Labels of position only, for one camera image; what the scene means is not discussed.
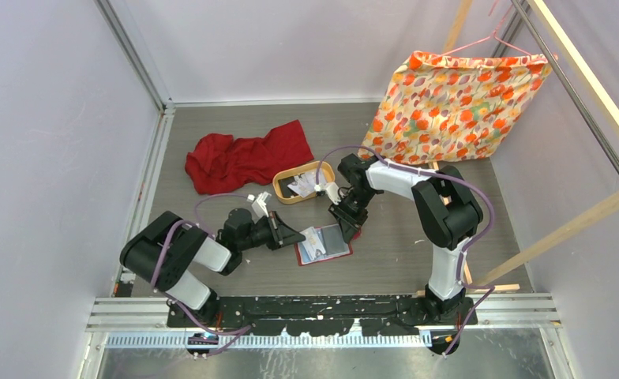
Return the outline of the red card holder wallet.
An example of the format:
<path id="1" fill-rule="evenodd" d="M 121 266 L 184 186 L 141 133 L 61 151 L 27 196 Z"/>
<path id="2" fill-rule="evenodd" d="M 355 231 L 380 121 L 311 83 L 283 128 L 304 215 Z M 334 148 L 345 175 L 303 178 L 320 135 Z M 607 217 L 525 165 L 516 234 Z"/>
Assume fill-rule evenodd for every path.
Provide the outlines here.
<path id="1" fill-rule="evenodd" d="M 318 234 L 321 237 L 321 241 L 325 246 L 325 258 L 312 263 L 306 263 L 302 261 L 302 247 L 301 243 L 297 243 L 294 246 L 297 262 L 299 266 L 312 265 L 324 261 L 330 261 L 341 257 L 350 256 L 353 254 L 353 248 L 350 243 L 346 243 L 341 235 L 340 226 L 338 224 L 314 227 L 317 229 Z"/>

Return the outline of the white VIP card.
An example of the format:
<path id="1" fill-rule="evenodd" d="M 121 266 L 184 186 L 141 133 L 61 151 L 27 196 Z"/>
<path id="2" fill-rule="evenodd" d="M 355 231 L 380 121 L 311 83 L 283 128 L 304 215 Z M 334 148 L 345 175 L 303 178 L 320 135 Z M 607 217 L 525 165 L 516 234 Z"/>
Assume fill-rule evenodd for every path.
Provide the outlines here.
<path id="1" fill-rule="evenodd" d="M 316 184 L 324 184 L 328 182 L 325 175 L 321 172 L 319 177 L 316 176 L 316 171 L 306 171 L 301 174 L 294 175 L 298 182 L 298 186 L 301 188 L 298 192 L 300 197 L 308 197 L 315 194 L 314 186 Z"/>

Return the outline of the yellow oval tray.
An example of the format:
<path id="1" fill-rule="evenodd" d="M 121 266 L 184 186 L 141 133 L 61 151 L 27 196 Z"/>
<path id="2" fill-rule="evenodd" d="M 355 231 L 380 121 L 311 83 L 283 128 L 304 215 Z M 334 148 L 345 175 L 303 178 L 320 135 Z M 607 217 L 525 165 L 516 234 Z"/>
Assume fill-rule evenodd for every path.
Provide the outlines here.
<path id="1" fill-rule="evenodd" d="M 327 162 L 320 163 L 319 161 L 313 161 L 310 163 L 305 163 L 298 167 L 278 172 L 273 177 L 272 186 L 279 201 L 285 205 L 292 205 L 300 201 L 316 197 L 316 193 L 313 190 L 314 184 L 310 186 L 310 192 L 306 197 L 297 194 L 292 189 L 290 189 L 288 185 L 294 180 L 295 176 L 299 176 L 307 172 L 311 172 L 312 180 L 314 180 L 314 176 L 318 167 L 321 169 L 321 176 L 323 176 L 328 182 L 335 181 L 336 175 L 334 173 L 334 170 L 332 169 L 332 166 Z"/>

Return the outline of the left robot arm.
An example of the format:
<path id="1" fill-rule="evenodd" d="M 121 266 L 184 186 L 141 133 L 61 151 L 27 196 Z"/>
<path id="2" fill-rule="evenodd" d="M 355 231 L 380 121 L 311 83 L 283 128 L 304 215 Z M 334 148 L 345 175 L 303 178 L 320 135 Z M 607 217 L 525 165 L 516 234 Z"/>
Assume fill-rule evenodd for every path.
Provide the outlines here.
<path id="1" fill-rule="evenodd" d="M 242 253 L 266 246 L 278 250 L 306 240 L 270 211 L 255 220 L 244 208 L 232 210 L 216 237 L 166 211 L 122 248 L 119 261 L 158 291 L 186 308 L 197 326 L 209 326 L 219 308 L 217 293 L 189 271 L 196 263 L 222 276 L 241 263 Z"/>

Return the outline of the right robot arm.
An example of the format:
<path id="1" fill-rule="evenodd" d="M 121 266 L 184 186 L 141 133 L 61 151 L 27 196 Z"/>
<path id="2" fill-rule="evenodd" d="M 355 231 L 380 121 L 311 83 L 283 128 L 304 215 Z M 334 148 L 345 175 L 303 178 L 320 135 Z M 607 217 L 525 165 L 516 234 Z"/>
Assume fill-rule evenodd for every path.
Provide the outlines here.
<path id="1" fill-rule="evenodd" d="M 447 323 L 465 297 L 458 278 L 464 271 L 463 248 L 483 220 L 482 209 L 463 177 L 454 167 L 431 171 L 355 154 L 342 158 L 338 171 L 350 186 L 346 193 L 329 192 L 329 211 L 345 242 L 361 231 L 375 195 L 389 192 L 415 203 L 423 232 L 433 245 L 431 275 L 421 304 L 432 322 Z"/>

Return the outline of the red cloth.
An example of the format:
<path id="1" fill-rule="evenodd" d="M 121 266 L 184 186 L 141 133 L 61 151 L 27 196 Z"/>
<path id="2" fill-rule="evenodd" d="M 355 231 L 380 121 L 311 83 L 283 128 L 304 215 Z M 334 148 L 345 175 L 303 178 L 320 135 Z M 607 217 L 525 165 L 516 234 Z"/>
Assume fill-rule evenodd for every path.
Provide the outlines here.
<path id="1" fill-rule="evenodd" d="M 294 120 L 263 137 L 210 133 L 187 153 L 184 168 L 197 193 L 213 195 L 249 183 L 268 185 L 281 171 L 313 160 L 302 124 Z"/>

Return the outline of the floral fabric bag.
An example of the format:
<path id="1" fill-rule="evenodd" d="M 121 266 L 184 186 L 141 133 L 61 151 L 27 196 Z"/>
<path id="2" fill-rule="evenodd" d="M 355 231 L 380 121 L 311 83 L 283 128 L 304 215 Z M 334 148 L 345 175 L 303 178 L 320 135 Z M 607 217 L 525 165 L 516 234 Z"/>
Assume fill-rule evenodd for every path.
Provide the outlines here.
<path id="1" fill-rule="evenodd" d="M 457 58 L 415 51 L 393 73 L 358 156 L 397 163 L 485 159 L 552 73 L 542 54 Z"/>

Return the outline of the pink clothes hanger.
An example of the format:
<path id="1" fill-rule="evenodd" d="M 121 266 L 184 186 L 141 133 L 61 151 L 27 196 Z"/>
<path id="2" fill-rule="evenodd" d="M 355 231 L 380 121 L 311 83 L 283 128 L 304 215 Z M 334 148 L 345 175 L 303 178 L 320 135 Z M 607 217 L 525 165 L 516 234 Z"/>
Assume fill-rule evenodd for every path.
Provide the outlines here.
<path id="1" fill-rule="evenodd" d="M 494 52 L 490 55 L 492 58 L 504 57 L 505 53 L 509 51 L 514 51 L 521 57 L 533 55 L 547 56 L 547 53 L 544 50 L 540 50 L 538 53 L 531 53 L 513 43 L 513 40 L 516 38 L 518 31 L 523 27 L 523 25 L 526 22 L 532 24 L 531 12 L 532 8 L 528 4 L 528 1 L 511 1 L 511 5 L 507 8 L 502 18 L 498 21 L 493 30 L 486 36 L 464 44 L 463 46 L 445 47 L 444 51 L 441 53 L 441 56 L 451 56 L 470 47 L 490 41 L 496 42 Z"/>

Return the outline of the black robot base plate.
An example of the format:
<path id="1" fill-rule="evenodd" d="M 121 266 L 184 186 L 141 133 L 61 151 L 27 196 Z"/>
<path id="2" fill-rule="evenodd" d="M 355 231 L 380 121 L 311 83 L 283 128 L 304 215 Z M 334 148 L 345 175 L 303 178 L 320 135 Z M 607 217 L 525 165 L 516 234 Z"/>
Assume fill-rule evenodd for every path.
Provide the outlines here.
<path id="1" fill-rule="evenodd" d="M 345 336 L 356 329 L 364 336 L 405 336 L 425 326 L 455 330 L 463 321 L 478 322 L 472 298 L 449 310 L 414 295 L 223 296 L 217 300 L 216 315 L 208 320 L 168 300 L 167 326 L 203 324 L 253 336 Z"/>

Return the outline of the aluminium frame rail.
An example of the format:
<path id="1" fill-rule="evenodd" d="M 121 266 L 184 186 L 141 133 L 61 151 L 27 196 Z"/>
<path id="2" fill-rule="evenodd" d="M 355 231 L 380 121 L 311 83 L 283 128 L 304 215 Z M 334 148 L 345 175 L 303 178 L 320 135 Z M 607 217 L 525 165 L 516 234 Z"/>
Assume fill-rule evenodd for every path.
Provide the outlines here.
<path id="1" fill-rule="evenodd" d="M 619 135 L 618 105 L 548 5 L 543 1 L 521 1 L 514 6 L 519 19 L 543 50 L 547 49 L 547 44 L 538 26 L 547 29 Z M 619 174 L 619 155 L 563 69 L 554 63 L 553 71 Z M 518 294 L 514 287 L 494 286 L 493 281 L 618 211 L 619 190 L 492 269 L 480 279 L 478 288 L 467 293 L 463 306 L 456 309 L 457 313 L 465 315 L 467 328 L 538 328 L 543 334 L 556 333 L 561 321 L 551 295 Z M 227 318 L 238 320 L 238 326 L 233 331 L 218 332 L 218 340 L 211 348 L 430 347 L 433 333 L 448 331 L 450 324 L 422 321 L 409 325 L 405 321 L 409 309 L 418 306 L 425 297 L 424 292 L 416 295 L 236 297 L 235 308 L 227 311 Z M 193 312 L 184 312 L 174 300 L 159 297 L 98 298 L 86 331 L 90 340 L 79 372 L 82 378 L 97 375 L 107 347 L 188 348 L 199 357 L 209 351 L 208 346 L 195 339 L 203 328 L 194 323 Z"/>

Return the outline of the wooden frame rack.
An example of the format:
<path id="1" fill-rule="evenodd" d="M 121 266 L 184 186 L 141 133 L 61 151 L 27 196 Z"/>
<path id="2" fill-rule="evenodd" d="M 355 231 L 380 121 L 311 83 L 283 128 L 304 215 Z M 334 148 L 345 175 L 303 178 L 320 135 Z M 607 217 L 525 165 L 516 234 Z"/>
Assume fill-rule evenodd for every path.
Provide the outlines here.
<path id="1" fill-rule="evenodd" d="M 619 1 L 551 1 L 551 13 L 619 107 Z M 470 259 L 482 276 L 619 191 L 619 176 L 556 77 L 490 159 L 460 164 L 496 206 Z M 505 276 L 558 302 L 619 297 L 619 210 Z"/>

